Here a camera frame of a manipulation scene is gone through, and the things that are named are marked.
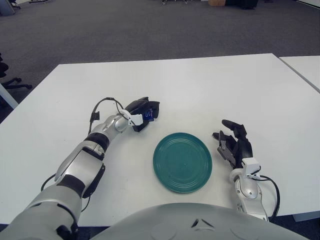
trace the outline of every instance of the robotic hand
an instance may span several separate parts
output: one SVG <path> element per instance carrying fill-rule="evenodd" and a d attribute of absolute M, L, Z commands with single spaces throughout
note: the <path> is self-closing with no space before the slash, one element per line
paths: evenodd
<path fill-rule="evenodd" d="M 268 222 L 268 216 L 262 204 L 262 191 L 256 182 L 264 181 L 259 175 L 261 166 L 253 157 L 251 143 L 246 138 L 246 129 L 243 125 L 229 120 L 222 120 L 222 124 L 232 130 L 237 138 L 236 141 L 231 135 L 225 135 L 223 131 L 212 134 L 213 138 L 219 141 L 217 151 L 223 159 L 229 161 L 233 168 L 229 180 L 234 184 L 237 194 L 237 209 Z"/>

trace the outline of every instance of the blue label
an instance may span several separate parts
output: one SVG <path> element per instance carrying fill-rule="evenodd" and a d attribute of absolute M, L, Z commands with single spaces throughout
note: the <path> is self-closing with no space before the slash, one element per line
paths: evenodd
<path fill-rule="evenodd" d="M 155 120 L 152 109 L 149 109 L 147 112 L 143 114 L 143 119 L 149 122 L 152 122 Z"/>

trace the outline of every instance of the table surface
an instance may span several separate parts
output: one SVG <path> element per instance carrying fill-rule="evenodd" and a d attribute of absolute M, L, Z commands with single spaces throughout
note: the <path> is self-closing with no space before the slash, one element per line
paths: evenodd
<path fill-rule="evenodd" d="M 320 56 L 284 56 L 280 59 L 320 93 Z"/>
<path fill-rule="evenodd" d="M 86 137 L 100 99 L 127 105 L 145 96 L 160 101 L 159 117 L 142 132 L 130 128 L 112 141 L 80 226 L 110 226 L 166 203 L 234 207 L 232 169 L 212 138 L 219 130 L 229 133 L 222 119 L 245 125 L 261 174 L 280 189 L 278 215 L 320 210 L 320 95 L 273 54 L 255 54 L 58 65 L 0 124 L 0 223 L 10 223 L 28 205 Z M 103 120 L 116 106 L 104 102 L 98 110 Z M 212 156 L 208 182 L 193 193 L 171 192 L 154 174 L 157 144 L 176 132 L 195 135 Z M 270 216 L 274 187 L 259 184 Z"/>

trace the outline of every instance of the white bracket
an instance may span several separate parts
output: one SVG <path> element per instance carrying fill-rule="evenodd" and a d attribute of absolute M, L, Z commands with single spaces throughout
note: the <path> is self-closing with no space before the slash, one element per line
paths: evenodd
<path fill-rule="evenodd" d="M 128 119 L 128 125 L 136 125 L 139 126 L 144 123 L 144 119 L 142 117 L 142 114 L 136 114 L 136 115 L 131 115 L 127 110 L 121 109 L 120 113 L 123 114 L 123 116 Z"/>
<path fill-rule="evenodd" d="M 260 175 L 258 172 L 260 171 L 261 166 L 254 157 L 243 158 L 242 166 L 243 166 L 243 173 L 247 178 L 255 178 L 255 179 L 260 178 Z"/>

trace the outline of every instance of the gray carpet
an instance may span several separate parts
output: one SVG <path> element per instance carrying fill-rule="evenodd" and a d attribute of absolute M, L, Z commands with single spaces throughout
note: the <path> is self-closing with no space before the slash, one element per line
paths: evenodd
<path fill-rule="evenodd" d="M 36 87 L 58 64 L 320 55 L 320 10 L 293 0 L 274 1 L 260 0 L 255 10 L 200 1 L 165 6 L 161 0 L 23 3 L 15 15 L 0 16 L 0 52 L 10 67 L 0 82 L 20 77 Z M 21 102 L 30 91 L 9 92 Z M 0 122 L 10 112 L 2 101 Z M 301 224 L 279 223 L 319 239 L 318 221 Z"/>

